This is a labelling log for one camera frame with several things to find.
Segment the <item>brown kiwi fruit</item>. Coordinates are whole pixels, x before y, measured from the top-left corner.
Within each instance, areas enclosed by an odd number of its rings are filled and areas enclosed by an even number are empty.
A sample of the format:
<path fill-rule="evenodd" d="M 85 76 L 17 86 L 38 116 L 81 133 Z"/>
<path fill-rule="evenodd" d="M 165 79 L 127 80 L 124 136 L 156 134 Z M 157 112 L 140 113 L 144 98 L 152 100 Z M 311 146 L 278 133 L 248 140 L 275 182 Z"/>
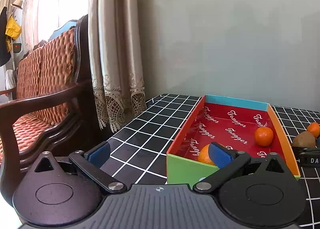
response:
<path fill-rule="evenodd" d="M 315 148 L 316 139 L 311 132 L 304 131 L 293 139 L 292 146 L 300 148 Z"/>

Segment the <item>orange tangerine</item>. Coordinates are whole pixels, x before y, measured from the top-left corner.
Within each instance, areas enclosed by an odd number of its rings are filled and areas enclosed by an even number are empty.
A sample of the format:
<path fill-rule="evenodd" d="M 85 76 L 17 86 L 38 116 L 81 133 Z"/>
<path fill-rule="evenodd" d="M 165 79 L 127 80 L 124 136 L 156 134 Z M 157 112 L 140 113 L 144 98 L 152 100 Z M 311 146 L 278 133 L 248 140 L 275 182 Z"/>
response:
<path fill-rule="evenodd" d="M 320 125 L 317 122 L 313 122 L 308 125 L 307 131 L 310 132 L 315 138 L 320 135 Z"/>
<path fill-rule="evenodd" d="M 254 132 L 254 141 L 260 147 L 269 147 L 274 138 L 274 133 L 271 128 L 259 127 Z"/>

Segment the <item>yellow-orange tangerine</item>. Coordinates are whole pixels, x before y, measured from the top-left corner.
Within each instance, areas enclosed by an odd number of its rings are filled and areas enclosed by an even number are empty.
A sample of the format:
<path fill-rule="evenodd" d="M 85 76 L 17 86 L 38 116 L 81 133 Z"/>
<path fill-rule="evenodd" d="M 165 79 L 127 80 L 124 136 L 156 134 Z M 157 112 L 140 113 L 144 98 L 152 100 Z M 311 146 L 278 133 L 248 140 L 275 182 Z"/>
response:
<path fill-rule="evenodd" d="M 209 157 L 209 144 L 205 145 L 201 149 L 201 151 L 197 157 L 197 160 L 201 163 L 205 163 L 208 165 L 215 165 L 215 163 L 213 163 L 213 161 Z"/>

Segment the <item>colourful cardboard box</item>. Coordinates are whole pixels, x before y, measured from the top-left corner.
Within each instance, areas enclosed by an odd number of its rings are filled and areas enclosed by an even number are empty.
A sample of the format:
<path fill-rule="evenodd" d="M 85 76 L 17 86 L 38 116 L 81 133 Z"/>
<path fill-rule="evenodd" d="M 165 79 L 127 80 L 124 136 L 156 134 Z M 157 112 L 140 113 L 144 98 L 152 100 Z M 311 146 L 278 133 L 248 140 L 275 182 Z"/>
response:
<path fill-rule="evenodd" d="M 260 127 L 273 131 L 273 141 L 268 147 L 255 143 L 254 132 Z M 167 182 L 193 186 L 216 172 L 216 165 L 198 161 L 202 148 L 211 142 L 228 149 L 243 150 L 260 159 L 276 152 L 285 160 L 294 177 L 300 178 L 291 144 L 270 104 L 204 95 L 167 150 Z"/>

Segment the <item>wooden rattan bench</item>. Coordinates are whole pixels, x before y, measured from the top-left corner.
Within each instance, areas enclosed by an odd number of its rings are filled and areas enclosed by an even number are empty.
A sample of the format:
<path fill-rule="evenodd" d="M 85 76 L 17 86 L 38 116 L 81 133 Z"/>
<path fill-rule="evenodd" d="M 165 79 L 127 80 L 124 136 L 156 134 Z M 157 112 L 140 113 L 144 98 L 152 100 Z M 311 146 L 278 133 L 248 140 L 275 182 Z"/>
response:
<path fill-rule="evenodd" d="M 22 59 L 18 80 L 17 98 L 1 104 L 1 195 L 8 204 L 41 152 L 66 156 L 112 135 L 98 122 L 88 16 Z"/>

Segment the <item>beige lace curtain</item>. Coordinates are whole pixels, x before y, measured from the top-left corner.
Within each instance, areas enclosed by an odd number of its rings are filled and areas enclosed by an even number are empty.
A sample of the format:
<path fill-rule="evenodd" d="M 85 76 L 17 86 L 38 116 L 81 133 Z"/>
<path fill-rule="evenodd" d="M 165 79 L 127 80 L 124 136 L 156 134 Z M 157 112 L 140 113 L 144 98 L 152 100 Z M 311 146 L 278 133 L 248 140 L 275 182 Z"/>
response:
<path fill-rule="evenodd" d="M 116 133 L 146 109 L 137 0 L 89 0 L 88 48 L 99 126 Z"/>

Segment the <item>black hanging garment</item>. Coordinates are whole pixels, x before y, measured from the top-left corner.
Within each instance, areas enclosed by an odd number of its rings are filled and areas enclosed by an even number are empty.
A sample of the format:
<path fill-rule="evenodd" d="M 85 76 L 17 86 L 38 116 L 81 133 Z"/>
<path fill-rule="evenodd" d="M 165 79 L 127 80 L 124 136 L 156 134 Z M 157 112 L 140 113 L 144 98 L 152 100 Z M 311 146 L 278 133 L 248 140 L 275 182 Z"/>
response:
<path fill-rule="evenodd" d="M 7 35 L 5 34 L 7 27 L 7 7 L 4 6 L 0 16 L 0 66 L 5 65 L 10 57 L 10 51 L 7 49 Z"/>

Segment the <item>yellow bag on rack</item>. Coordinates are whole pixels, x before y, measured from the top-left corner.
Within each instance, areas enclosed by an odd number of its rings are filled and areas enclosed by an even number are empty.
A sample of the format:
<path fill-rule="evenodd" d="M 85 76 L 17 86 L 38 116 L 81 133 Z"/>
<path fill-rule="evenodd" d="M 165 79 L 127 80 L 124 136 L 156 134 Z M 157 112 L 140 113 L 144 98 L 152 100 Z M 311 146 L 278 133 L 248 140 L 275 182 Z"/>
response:
<path fill-rule="evenodd" d="M 7 47 L 7 52 L 11 51 L 11 40 L 16 40 L 22 32 L 22 28 L 14 20 L 13 16 L 10 16 L 5 28 L 5 43 Z"/>

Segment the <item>straw hat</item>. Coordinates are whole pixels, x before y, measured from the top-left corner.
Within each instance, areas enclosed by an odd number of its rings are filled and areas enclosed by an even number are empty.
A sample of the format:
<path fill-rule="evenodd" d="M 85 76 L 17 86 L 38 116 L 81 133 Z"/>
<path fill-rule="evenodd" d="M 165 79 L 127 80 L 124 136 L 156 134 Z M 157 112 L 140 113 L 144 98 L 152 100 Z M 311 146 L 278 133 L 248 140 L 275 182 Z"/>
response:
<path fill-rule="evenodd" d="M 22 10 L 23 0 L 14 0 L 10 5 L 15 9 Z"/>

